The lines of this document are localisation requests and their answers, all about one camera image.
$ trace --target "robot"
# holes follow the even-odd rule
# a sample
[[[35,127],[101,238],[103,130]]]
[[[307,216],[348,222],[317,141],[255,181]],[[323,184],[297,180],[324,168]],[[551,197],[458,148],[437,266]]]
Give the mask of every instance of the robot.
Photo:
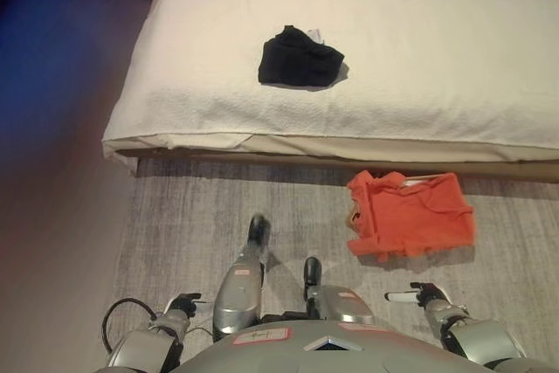
[[[432,283],[411,283],[412,290],[384,297],[420,306],[443,349],[378,328],[371,310],[355,292],[321,284],[321,263],[314,257],[307,259],[303,273],[306,312],[261,317],[265,273],[261,259],[269,231],[265,218],[252,218],[247,243],[225,275],[215,301],[213,345],[180,364],[200,294],[181,294],[160,314],[145,307],[150,314],[148,327],[128,333],[115,349],[105,333],[113,305],[103,320],[110,357],[107,367],[97,373],[559,373],[525,357],[501,324],[473,319],[466,307],[451,303]]]

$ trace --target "black cable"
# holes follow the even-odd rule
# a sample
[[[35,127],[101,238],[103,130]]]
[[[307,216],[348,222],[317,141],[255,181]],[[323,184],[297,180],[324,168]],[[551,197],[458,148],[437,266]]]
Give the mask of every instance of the black cable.
[[[157,315],[155,314],[155,312],[151,309],[151,307],[149,307],[146,303],[144,303],[141,300],[135,299],[134,297],[125,297],[124,299],[120,299],[118,301],[116,301],[115,303],[113,303],[113,305],[107,310],[107,313],[105,314],[105,317],[103,318],[103,322],[101,323],[101,339],[103,340],[103,345],[105,346],[105,349],[107,350],[108,354],[111,354],[113,352],[113,349],[111,347],[111,344],[109,344],[108,342],[108,338],[107,338],[107,322],[108,322],[108,318],[111,316],[111,313],[122,303],[135,303],[136,305],[139,305],[141,307],[144,308],[144,310],[146,312],[148,312],[149,314],[149,319],[151,321],[154,321],[155,319],[157,319]]]
[[[188,331],[186,331],[186,334],[184,334],[184,336],[188,335],[192,331],[196,331],[197,329],[200,329],[200,330],[204,331],[209,336],[213,336],[213,334],[209,330],[207,330],[206,328],[203,328],[203,327],[195,327],[193,329],[189,329]]]

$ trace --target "folded orange shirt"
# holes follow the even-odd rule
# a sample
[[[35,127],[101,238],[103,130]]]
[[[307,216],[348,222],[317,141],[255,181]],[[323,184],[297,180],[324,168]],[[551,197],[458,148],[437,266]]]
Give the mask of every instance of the folded orange shirt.
[[[391,172],[374,178],[357,174],[349,183],[359,207],[355,226],[359,239],[350,240],[354,255],[417,256],[440,249],[473,245],[473,208],[466,205],[453,173],[404,186],[405,176]]]

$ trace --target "bed frame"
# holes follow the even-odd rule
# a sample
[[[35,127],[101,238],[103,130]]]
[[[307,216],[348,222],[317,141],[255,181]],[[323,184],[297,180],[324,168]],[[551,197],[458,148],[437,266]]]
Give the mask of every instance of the bed frame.
[[[205,149],[123,149],[125,157],[155,159],[188,159],[203,162],[245,164],[299,165],[375,172],[396,170],[406,175],[455,172],[462,176],[505,178],[521,181],[559,183],[559,160],[525,162],[382,162],[356,161],[310,155],[275,155],[268,153],[220,152]]]

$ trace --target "floor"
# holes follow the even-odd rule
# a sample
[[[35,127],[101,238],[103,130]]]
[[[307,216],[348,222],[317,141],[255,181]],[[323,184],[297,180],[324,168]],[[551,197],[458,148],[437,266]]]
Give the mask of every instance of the floor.
[[[134,179],[100,150],[150,0],[2,0],[0,371],[92,372]]]

